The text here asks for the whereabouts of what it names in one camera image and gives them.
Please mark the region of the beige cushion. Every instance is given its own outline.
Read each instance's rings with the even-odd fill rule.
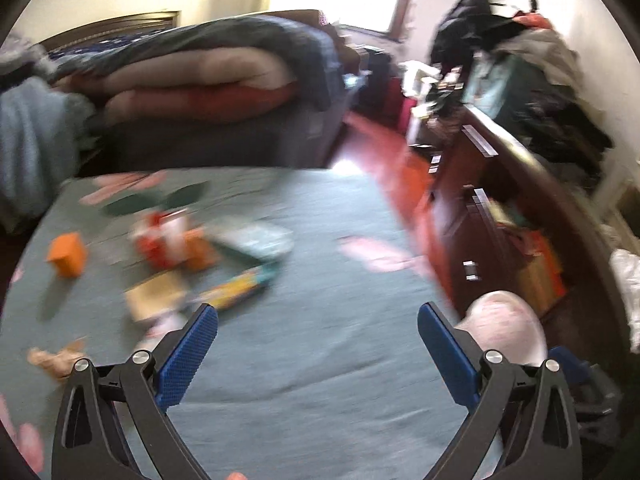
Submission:
[[[104,78],[109,95],[133,88],[241,82],[273,90],[295,80],[278,56],[251,47],[189,50],[132,63]]]

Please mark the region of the floor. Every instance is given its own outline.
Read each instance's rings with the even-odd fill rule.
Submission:
[[[434,251],[437,244],[432,238],[427,202],[427,190],[433,181],[433,175],[429,174],[430,164],[415,155],[404,137],[391,128],[354,112],[345,117],[345,123],[348,126],[346,135],[332,158],[330,168],[343,174],[372,176],[398,213],[415,253],[429,254],[432,264],[445,265],[444,256]],[[451,297],[450,284],[441,284]]]

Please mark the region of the wooden window frame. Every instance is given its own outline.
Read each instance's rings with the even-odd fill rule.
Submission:
[[[391,25],[387,32],[379,32],[376,30],[369,30],[368,28],[354,27],[353,25],[342,25],[342,28],[347,30],[354,30],[356,32],[363,32],[364,34],[370,34],[379,38],[385,38],[386,40],[401,41],[402,40],[402,28],[404,27],[404,20],[406,19],[407,11],[409,10],[409,4],[411,0],[397,0],[396,10],[391,18]]]

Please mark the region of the metal bolt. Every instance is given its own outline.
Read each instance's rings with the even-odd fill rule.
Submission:
[[[86,359],[80,359],[79,361],[76,361],[76,364],[74,365],[74,368],[78,372],[84,372],[88,367],[89,361],[87,361]]]
[[[489,350],[486,354],[484,354],[486,360],[494,365],[502,362],[502,354],[497,350]]]
[[[145,352],[144,350],[136,352],[135,354],[133,354],[132,360],[137,365],[146,363],[147,361],[149,361],[149,352]]]
[[[553,359],[549,359],[549,361],[545,363],[545,366],[547,370],[551,370],[552,372],[557,372],[560,369],[558,361],[554,361]]]

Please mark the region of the bed headboard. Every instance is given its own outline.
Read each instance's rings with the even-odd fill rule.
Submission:
[[[175,28],[178,25],[179,16],[179,10],[171,10],[110,18],[60,32],[41,41],[40,44],[49,52],[55,48],[92,44],[121,34],[133,34],[158,28]]]

